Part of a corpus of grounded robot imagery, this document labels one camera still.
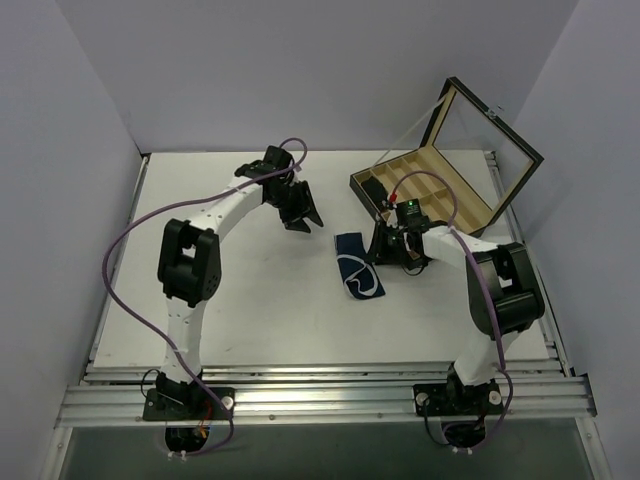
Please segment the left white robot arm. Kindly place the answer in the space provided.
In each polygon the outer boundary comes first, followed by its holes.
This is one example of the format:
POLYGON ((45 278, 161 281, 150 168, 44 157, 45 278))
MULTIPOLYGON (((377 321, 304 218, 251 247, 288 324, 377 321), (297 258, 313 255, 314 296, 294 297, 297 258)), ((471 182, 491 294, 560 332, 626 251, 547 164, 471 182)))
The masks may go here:
POLYGON ((146 421, 194 420, 214 404, 202 390, 200 347, 208 301, 222 280, 221 243, 252 210, 274 207, 285 229, 309 233, 324 225, 309 184, 296 177, 294 158, 283 145, 269 146, 264 157, 243 164, 228 184, 231 193, 186 220, 164 227, 158 280, 168 310, 168 346, 155 387, 146 401, 146 421))

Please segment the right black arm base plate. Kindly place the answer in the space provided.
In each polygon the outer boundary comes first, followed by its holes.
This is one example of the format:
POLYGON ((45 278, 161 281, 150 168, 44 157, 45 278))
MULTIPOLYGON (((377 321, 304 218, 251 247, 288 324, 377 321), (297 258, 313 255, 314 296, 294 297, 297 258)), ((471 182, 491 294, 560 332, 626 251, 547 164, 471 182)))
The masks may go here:
POLYGON ((495 382, 462 387, 444 383, 415 384, 412 391, 416 414, 422 417, 480 417, 504 411, 502 395, 495 382))

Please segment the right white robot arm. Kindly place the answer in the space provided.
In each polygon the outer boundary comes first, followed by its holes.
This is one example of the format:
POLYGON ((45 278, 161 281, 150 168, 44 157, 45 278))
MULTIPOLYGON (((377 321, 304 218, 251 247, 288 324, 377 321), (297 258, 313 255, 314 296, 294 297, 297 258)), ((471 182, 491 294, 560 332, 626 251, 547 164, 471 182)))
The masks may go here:
POLYGON ((466 275, 471 336, 447 374, 444 400, 455 412, 469 411, 489 388, 518 336, 544 315, 541 289, 526 247, 499 244, 459 231, 426 215, 416 198, 382 202, 369 254, 378 264, 422 269, 432 261, 466 275))

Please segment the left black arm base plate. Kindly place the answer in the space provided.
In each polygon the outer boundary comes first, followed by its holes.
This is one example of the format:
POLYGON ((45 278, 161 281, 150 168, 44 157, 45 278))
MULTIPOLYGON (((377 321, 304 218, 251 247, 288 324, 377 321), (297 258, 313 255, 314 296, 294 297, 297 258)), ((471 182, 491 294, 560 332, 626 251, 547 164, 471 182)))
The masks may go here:
POLYGON ((196 388, 181 399, 174 399, 155 388, 145 394, 142 419, 151 422, 226 420, 220 405, 206 392, 196 388))

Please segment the navy blue underwear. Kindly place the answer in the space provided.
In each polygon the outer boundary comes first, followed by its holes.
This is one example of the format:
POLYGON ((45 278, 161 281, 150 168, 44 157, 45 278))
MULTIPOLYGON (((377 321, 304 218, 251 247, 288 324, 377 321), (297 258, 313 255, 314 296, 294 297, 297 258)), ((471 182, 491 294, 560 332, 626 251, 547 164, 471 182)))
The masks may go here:
POLYGON ((342 284, 351 298, 363 301, 386 294, 373 264, 367 259, 361 233, 335 235, 334 248, 342 284))

